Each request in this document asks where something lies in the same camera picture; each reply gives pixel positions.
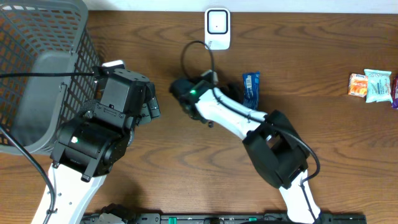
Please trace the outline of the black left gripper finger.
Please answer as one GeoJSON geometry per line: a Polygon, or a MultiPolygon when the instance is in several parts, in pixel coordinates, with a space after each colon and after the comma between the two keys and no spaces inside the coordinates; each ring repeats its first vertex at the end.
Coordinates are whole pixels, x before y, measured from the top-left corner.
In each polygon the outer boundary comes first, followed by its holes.
{"type": "Polygon", "coordinates": [[[141,109],[138,125],[150,123],[153,119],[160,117],[160,108],[156,97],[144,103],[141,109]]]}
{"type": "Polygon", "coordinates": [[[151,100],[155,97],[155,85],[152,82],[146,84],[146,99],[151,100]]]}

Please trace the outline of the blue Oreo cookie pack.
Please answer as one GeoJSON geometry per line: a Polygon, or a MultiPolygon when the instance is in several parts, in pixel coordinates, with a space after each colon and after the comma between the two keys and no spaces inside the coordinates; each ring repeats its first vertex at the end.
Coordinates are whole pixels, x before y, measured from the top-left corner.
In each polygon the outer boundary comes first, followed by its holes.
{"type": "Polygon", "coordinates": [[[243,82],[244,82],[243,105],[253,110],[257,110],[259,104],[259,81],[260,81],[259,71],[243,74],[243,82]]]}

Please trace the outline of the small orange snack box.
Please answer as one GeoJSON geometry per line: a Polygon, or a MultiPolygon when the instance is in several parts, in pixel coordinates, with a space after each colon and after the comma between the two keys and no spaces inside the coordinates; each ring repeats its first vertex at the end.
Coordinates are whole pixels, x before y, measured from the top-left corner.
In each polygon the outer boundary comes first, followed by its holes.
{"type": "Polygon", "coordinates": [[[368,91],[368,77],[352,73],[349,78],[348,94],[358,97],[365,97],[368,91]]]}

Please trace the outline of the teal green snack packet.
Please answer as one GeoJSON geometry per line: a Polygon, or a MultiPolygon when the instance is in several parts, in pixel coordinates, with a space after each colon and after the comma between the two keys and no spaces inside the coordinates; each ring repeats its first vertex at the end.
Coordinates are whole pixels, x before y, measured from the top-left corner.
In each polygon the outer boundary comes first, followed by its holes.
{"type": "Polygon", "coordinates": [[[388,101],[392,103],[391,80],[392,72],[383,70],[364,69],[368,78],[366,103],[388,101]]]}

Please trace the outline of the red purple snack packet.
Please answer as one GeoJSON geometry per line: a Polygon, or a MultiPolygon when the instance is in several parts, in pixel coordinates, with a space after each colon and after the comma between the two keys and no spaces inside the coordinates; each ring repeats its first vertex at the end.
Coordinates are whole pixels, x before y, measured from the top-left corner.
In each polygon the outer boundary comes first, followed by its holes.
{"type": "Polygon", "coordinates": [[[398,109],[398,75],[393,80],[393,89],[392,89],[392,108],[398,109]]]}

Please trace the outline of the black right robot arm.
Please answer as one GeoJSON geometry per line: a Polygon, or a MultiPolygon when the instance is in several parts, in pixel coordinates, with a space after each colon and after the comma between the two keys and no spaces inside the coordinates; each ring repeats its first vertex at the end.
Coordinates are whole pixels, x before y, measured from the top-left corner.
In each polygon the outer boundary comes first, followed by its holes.
{"type": "Polygon", "coordinates": [[[256,172],[281,193],[290,221],[320,221],[320,208],[308,186],[320,168],[309,174],[307,159],[317,155],[283,113],[247,108],[204,80],[177,80],[169,91],[191,119],[212,121],[240,138],[256,172]]]}

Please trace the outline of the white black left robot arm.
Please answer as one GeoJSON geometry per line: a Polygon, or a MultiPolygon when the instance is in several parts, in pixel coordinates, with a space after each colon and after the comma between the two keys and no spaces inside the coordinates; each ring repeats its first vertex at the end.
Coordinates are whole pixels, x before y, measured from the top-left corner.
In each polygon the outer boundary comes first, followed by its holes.
{"type": "Polygon", "coordinates": [[[100,100],[84,102],[58,130],[45,189],[33,223],[79,223],[116,161],[125,155],[139,123],[160,115],[155,86],[146,76],[99,67],[106,79],[100,100]]]}

